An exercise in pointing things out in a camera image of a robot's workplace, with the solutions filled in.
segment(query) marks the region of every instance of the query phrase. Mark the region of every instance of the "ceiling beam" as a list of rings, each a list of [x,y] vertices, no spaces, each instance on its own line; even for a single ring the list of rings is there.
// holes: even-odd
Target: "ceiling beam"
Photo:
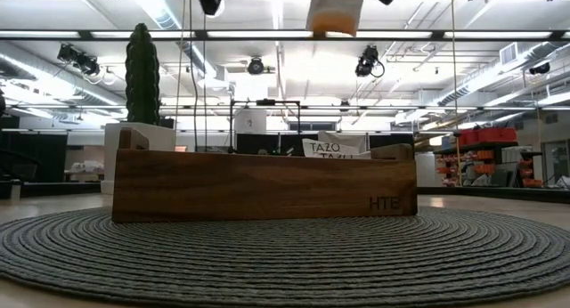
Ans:
[[[128,42],[130,30],[31,30],[2,29],[2,41],[86,41]],[[155,42],[179,42],[182,30],[152,30]],[[453,32],[441,29],[362,29],[356,37],[329,34],[315,38],[310,31],[300,29],[240,29],[186,31],[183,41],[318,41],[318,42],[570,42],[569,30],[480,30],[463,29]]]

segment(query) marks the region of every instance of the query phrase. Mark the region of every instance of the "white bag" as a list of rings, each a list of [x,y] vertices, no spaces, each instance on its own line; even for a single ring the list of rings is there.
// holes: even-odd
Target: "white bag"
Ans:
[[[303,152],[309,158],[360,158],[370,159],[370,152],[359,153],[358,148],[338,143],[303,139]]]

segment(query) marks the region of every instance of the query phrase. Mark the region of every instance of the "orange bin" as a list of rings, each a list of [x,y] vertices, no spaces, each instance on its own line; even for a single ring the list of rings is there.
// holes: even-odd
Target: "orange bin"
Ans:
[[[493,159],[494,152],[492,150],[480,150],[477,152],[477,159],[479,160],[490,160]]]

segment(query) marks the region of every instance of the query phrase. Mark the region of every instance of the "hanging cable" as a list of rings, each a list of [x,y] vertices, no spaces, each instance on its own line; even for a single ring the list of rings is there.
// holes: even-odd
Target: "hanging cable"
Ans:
[[[206,14],[204,14],[204,31],[207,31]],[[204,152],[208,152],[208,109],[206,108],[206,41],[202,42],[202,53],[204,53],[204,60],[202,61],[202,71],[204,71]]]
[[[457,112],[457,60],[455,53],[455,0],[452,0],[452,49],[453,49],[453,91],[455,92],[455,115],[458,116]],[[455,130],[459,132],[459,124],[455,125]],[[463,178],[461,176],[461,156],[460,156],[460,145],[459,141],[456,141],[455,148],[457,152],[457,174],[460,177],[459,186],[463,185]]]
[[[190,9],[190,33],[192,33],[192,0],[188,0],[188,5],[189,5],[189,9]],[[193,42],[192,42],[192,38],[190,38],[190,51],[192,53],[192,51],[194,51],[193,48]],[[197,113],[197,105],[198,105],[198,87],[196,86],[196,78],[194,77],[194,56],[192,55],[190,58],[191,62],[190,62],[190,75],[192,78],[192,85],[194,88],[194,152],[198,151],[198,130],[196,129],[197,127],[197,122],[196,122],[196,113]]]
[[[182,53],[184,41],[184,23],[186,13],[186,0],[182,1],[182,32],[180,32],[180,52],[178,53],[178,83],[176,84],[176,108],[175,108],[175,146],[176,146],[176,128],[178,126],[178,103],[180,102],[180,84],[182,83]]]

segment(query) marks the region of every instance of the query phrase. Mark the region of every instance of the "floor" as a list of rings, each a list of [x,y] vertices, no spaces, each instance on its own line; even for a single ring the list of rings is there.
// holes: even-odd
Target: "floor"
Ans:
[[[17,204],[0,200],[0,223],[11,220],[57,213],[62,211],[104,207],[111,205],[111,199],[103,195],[80,195],[49,198],[23,199]],[[421,206],[459,208],[514,215],[549,223],[570,230],[570,205],[559,205],[532,201],[489,199],[460,196],[420,196]],[[111,308],[125,307],[114,304],[87,302],[75,298],[57,296],[40,290],[0,280],[0,307],[2,308],[46,308],[82,307]],[[558,308],[570,307],[570,288],[563,288],[543,296],[534,296],[500,304],[475,306],[479,308]]]

